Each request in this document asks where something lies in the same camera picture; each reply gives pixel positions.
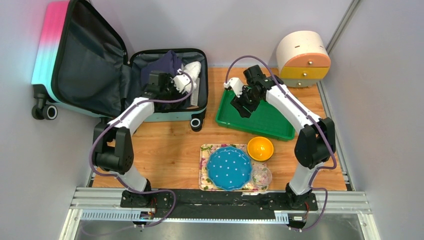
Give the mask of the pink and teal kids suitcase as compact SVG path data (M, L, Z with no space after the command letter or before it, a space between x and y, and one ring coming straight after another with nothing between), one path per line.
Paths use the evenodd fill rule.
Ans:
M86 0L48 4L31 78L36 120L54 120L58 106L99 118L120 115L143 91L141 69L174 51L182 66L200 62L197 89L185 105L154 111L148 122L188 121L199 131L207 112L208 62L197 48L143 50L129 56L125 42Z

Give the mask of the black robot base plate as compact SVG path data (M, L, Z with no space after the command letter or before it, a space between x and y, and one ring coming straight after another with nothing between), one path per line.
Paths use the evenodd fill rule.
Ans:
M300 217L319 209L315 194L302 203L290 203L285 192L243 193L172 189L137 194L124 190L121 208L147 209L154 218L166 220L265 221L275 220L276 212L293 211Z

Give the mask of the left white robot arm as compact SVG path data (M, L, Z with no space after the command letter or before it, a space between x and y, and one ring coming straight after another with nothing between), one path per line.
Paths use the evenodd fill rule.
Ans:
M141 96L115 119L96 125L88 163L91 170L103 177L116 178L138 206L148 207L153 201L154 191L150 182L134 166L132 135L138 127L155 112L156 104L177 104L189 97L177 89L172 75L153 71Z

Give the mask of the navy blue garment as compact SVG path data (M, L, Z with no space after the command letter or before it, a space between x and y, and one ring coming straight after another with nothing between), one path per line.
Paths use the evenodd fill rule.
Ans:
M178 70L182 68L183 62L173 50L169 50L158 60L148 63L140 71L140 81L143 87L149 81L150 73L153 71L164 72L171 74L173 77L177 74Z

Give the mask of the green plastic tray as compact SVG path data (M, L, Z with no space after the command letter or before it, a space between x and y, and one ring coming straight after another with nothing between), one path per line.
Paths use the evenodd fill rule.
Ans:
M294 127L268 102L262 100L249 118L243 118L231 105L234 97L235 94L232 91L223 92L215 117L220 127L280 141L291 141L295 138Z

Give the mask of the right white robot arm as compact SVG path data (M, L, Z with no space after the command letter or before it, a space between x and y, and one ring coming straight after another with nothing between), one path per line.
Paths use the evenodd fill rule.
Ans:
M264 101L278 110L298 134L294 155L298 161L294 176L285 187L285 203L299 209L312 193L312 184L325 162L335 156L335 124L305 107L288 89L283 80L266 76L258 65L246 69L243 84L238 77L226 79L223 86L235 94L231 105L242 118L249 118Z

